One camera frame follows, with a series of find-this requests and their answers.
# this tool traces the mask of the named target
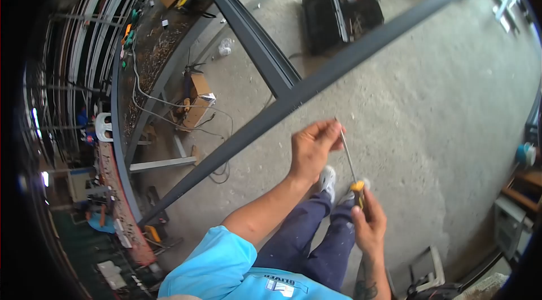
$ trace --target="screwdriver shaft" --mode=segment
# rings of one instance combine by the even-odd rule
[[[340,130],[340,139],[342,141],[342,145],[344,146],[344,151],[346,152],[346,157],[348,158],[348,164],[350,165],[350,170],[352,171],[352,178],[354,179],[355,183],[356,181],[358,181],[358,179],[356,179],[356,174],[354,173],[352,158],[350,157],[350,152],[348,152],[348,146],[346,145],[346,140],[344,139],[344,133],[342,132],[342,129]]]

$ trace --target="light blue shirt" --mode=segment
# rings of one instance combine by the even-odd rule
[[[100,216],[99,213],[92,212],[91,218],[87,220],[88,224],[97,231],[115,234],[113,219],[109,215],[105,215],[105,223],[103,226],[100,226]]]
[[[350,299],[308,277],[252,268],[254,246],[224,226],[209,229],[184,263],[171,271],[158,297],[192,295],[207,299]]]

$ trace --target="white plastic chair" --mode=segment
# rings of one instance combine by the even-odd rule
[[[98,137],[98,140],[103,142],[113,142],[113,138],[109,138],[105,136],[105,132],[109,131],[113,133],[113,126],[111,122],[105,122],[105,118],[111,116],[111,113],[100,113],[96,117],[96,121],[94,122],[94,127],[96,128],[96,136]]]

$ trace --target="screwdriver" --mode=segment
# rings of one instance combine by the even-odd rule
[[[346,139],[344,138],[344,133],[342,132],[342,128],[340,130],[340,139],[342,141],[342,145],[344,146],[344,152],[346,152],[346,157],[348,158],[348,164],[350,165],[350,170],[352,171],[353,183],[350,185],[350,190],[354,192],[354,199],[356,199],[356,205],[359,206],[361,209],[363,209],[365,198],[363,197],[362,190],[363,190],[363,187],[365,186],[365,182],[363,182],[362,180],[356,179],[356,173],[354,172],[352,158],[350,157],[350,152],[348,151],[348,146],[346,145]]]

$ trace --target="worker in blue shirt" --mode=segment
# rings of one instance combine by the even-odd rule
[[[350,250],[363,251],[355,294],[390,299],[384,267],[386,216],[364,188],[368,217],[349,192],[333,209],[335,170],[326,166],[330,151],[343,148],[336,120],[315,122],[292,136],[289,173],[273,189],[209,229],[184,263],[171,271],[158,296],[181,299],[347,299],[340,287]],[[301,202],[315,183],[320,192]],[[322,243],[310,251],[322,219],[330,225]],[[260,252],[256,246],[279,224]]]
[[[97,231],[115,234],[115,227],[113,226],[113,218],[105,214],[106,206],[102,205],[101,212],[92,212],[86,204],[83,211],[85,212],[85,218],[88,224]]]

